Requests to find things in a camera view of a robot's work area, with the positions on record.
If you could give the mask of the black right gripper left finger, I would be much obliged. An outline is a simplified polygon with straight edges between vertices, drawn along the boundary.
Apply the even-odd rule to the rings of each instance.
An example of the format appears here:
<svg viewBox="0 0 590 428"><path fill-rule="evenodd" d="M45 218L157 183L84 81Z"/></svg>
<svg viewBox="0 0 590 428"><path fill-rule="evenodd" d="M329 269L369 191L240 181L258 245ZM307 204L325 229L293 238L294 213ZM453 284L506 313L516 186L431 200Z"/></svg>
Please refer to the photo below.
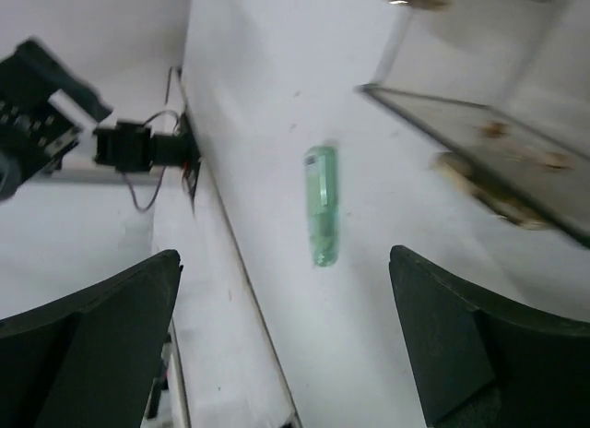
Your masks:
<svg viewBox="0 0 590 428"><path fill-rule="evenodd" d="M1 321L4 427L138 427L181 280L169 249Z"/></svg>

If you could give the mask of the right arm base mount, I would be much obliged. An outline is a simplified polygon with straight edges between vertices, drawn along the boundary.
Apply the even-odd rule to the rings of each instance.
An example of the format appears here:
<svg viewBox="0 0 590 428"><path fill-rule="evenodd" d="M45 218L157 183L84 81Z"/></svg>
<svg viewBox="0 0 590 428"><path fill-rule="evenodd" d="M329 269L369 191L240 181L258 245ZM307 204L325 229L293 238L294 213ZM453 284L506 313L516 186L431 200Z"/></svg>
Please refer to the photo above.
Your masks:
<svg viewBox="0 0 590 428"><path fill-rule="evenodd" d="M159 175L145 206L139 204L130 176L156 167L179 169L181 187L190 201L195 201L202 154L187 106L181 112L165 108L144 121L119 120L113 126L99 126L92 135L96 139L95 163L112 167L122 176L137 212L144 214L154 207L164 174Z"/></svg>

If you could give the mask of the green transparent tube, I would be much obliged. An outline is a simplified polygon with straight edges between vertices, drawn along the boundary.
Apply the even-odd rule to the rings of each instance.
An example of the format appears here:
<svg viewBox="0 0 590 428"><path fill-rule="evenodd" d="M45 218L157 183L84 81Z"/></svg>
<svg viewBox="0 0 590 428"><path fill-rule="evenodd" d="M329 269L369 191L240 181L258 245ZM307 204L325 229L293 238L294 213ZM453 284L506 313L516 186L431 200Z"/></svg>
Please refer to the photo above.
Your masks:
<svg viewBox="0 0 590 428"><path fill-rule="evenodd" d="M329 267L339 250L338 155L333 146L311 147L303 160L306 216L313 264Z"/></svg>

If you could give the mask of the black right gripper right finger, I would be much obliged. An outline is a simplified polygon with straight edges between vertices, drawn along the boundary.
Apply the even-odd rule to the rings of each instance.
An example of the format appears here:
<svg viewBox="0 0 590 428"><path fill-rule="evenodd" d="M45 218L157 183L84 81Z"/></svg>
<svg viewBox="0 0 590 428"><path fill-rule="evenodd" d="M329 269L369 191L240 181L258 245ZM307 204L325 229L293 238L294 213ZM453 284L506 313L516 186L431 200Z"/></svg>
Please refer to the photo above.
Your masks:
<svg viewBox="0 0 590 428"><path fill-rule="evenodd" d="M389 272L427 426L588 426L588 323L510 300L402 245Z"/></svg>

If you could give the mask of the teal orange drawer box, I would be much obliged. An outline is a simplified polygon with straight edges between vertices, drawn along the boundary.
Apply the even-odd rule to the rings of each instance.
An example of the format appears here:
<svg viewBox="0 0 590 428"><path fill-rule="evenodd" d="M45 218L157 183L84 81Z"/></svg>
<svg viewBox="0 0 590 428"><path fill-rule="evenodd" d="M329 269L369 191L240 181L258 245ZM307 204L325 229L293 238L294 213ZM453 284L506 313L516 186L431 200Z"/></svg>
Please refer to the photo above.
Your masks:
<svg viewBox="0 0 590 428"><path fill-rule="evenodd" d="M496 214L589 244L589 0L384 0L361 91L451 151Z"/></svg>

